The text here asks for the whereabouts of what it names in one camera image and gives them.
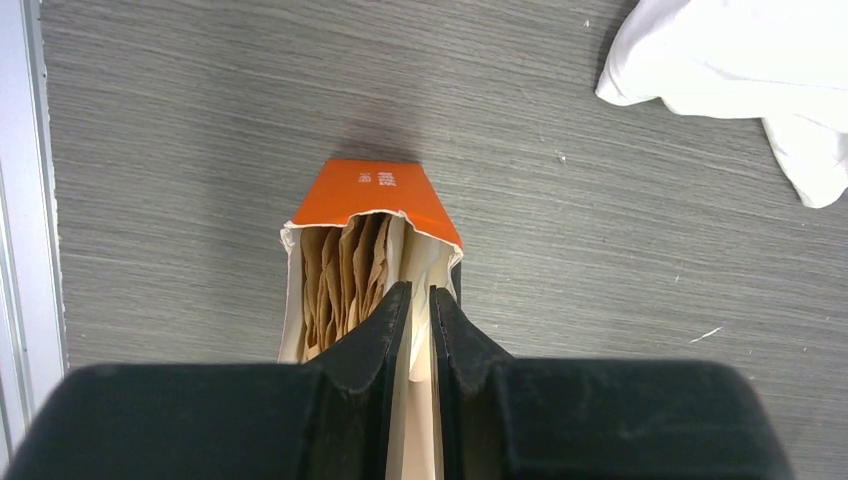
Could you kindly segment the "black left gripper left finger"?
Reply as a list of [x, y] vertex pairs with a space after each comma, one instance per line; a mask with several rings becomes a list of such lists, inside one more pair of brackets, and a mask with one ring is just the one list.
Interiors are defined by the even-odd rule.
[[72, 372], [9, 479], [397, 479], [411, 286], [302, 364], [101, 364]]

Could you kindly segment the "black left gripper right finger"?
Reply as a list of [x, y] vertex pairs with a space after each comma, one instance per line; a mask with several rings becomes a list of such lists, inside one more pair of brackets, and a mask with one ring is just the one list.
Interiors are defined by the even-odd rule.
[[710, 361], [522, 358], [429, 294], [440, 479], [790, 479], [750, 383]]

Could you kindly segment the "white paper coffee filter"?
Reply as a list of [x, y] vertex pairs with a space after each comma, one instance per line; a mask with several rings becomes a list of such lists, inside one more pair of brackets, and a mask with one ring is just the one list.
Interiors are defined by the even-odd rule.
[[429, 291], [432, 286], [455, 291], [455, 249], [393, 216], [387, 259], [388, 278], [407, 284], [411, 294], [395, 371], [385, 477], [438, 479]]

